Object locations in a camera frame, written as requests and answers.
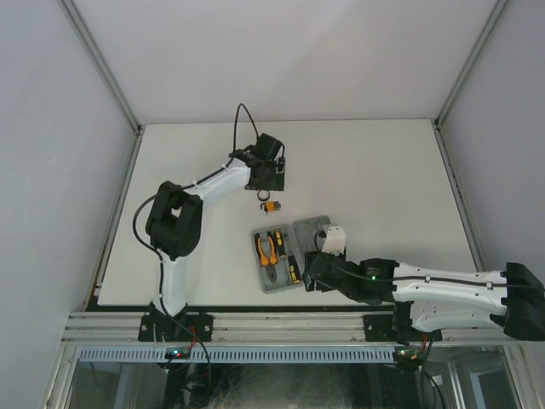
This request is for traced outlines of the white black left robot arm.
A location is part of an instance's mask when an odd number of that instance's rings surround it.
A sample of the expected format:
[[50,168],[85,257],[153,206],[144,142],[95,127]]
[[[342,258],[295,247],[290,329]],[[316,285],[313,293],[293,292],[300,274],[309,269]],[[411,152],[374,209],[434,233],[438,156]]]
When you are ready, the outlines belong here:
[[187,306],[184,271],[201,239],[204,212],[234,191],[284,190],[285,144],[262,133],[256,143],[229,154],[226,163],[211,174],[182,186],[164,181],[145,203],[152,207],[145,231],[145,246],[158,255],[160,273],[155,308],[162,314],[157,331],[175,341],[186,332],[180,315]]

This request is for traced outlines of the black electrical tape roll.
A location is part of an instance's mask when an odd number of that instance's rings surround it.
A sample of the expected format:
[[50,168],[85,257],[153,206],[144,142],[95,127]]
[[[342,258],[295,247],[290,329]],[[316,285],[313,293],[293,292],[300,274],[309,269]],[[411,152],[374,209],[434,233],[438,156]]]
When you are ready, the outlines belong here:
[[257,198],[261,202],[267,202],[270,199],[270,192],[267,190],[260,190],[257,192]]

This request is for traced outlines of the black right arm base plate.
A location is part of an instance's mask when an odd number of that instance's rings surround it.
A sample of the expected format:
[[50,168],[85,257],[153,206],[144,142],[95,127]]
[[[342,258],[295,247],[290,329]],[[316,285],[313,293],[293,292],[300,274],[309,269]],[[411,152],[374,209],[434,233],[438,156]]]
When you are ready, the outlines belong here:
[[419,331],[412,326],[410,318],[395,314],[367,314],[363,317],[365,340],[370,343],[409,343],[430,340],[432,332]]

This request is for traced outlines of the short yellow black screwdriver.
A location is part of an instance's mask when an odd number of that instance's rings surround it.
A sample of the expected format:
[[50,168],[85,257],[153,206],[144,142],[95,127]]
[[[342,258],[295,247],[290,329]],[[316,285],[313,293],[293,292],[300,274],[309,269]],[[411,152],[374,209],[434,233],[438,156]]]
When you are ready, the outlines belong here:
[[288,264],[291,280],[294,284],[299,284],[301,282],[301,273],[294,255],[288,256]]

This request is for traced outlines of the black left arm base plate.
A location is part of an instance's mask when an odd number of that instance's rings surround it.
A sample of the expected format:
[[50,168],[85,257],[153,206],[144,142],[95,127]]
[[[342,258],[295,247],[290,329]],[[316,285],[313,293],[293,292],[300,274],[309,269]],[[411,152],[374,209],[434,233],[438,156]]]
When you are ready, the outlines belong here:
[[211,314],[186,314],[173,319],[161,313],[145,314],[141,318],[138,340],[140,342],[190,342],[193,339],[210,342],[214,328]]

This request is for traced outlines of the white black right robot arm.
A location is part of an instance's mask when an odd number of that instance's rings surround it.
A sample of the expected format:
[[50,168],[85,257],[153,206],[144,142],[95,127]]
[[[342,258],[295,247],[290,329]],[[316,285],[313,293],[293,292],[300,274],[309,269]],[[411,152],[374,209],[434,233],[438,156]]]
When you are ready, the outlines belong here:
[[521,341],[544,339],[544,285],[521,263],[457,273],[381,258],[354,263],[319,252],[307,275],[355,302],[394,303],[391,328],[403,340],[419,332],[486,327]]

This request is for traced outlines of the long black yellow screwdriver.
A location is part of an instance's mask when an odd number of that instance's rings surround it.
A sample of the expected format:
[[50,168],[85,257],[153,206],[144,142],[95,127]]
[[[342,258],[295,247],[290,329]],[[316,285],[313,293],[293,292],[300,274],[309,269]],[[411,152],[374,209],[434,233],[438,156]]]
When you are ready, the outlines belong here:
[[282,232],[280,230],[275,230],[274,237],[276,240],[276,249],[277,249],[278,256],[283,258],[286,256],[286,250],[285,250],[284,237],[282,235]]

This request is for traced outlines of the grey plastic tool case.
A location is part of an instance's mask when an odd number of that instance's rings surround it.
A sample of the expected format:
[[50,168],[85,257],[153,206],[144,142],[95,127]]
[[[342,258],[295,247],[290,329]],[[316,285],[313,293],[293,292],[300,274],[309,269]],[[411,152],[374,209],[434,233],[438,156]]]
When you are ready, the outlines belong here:
[[298,285],[307,292],[329,292],[330,288],[311,277],[311,264],[320,251],[346,257],[346,232],[328,216],[259,228],[251,232],[251,238],[258,277],[266,294]]

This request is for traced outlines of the orange hex key set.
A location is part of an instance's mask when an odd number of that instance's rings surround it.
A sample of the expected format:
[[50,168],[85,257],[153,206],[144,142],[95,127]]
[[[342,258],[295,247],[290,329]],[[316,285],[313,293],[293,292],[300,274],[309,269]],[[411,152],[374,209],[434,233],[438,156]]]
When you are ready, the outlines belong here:
[[265,213],[281,210],[282,205],[278,201],[266,201],[261,203],[261,209]]

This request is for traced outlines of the orange black pliers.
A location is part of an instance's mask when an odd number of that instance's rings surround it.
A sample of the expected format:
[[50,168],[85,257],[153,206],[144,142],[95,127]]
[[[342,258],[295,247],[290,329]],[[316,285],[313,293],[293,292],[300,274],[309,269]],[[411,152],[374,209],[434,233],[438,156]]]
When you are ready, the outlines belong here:
[[259,233],[255,233],[254,242],[261,272],[265,274],[269,283],[276,283],[278,258],[272,235],[268,233],[266,236],[261,236]]

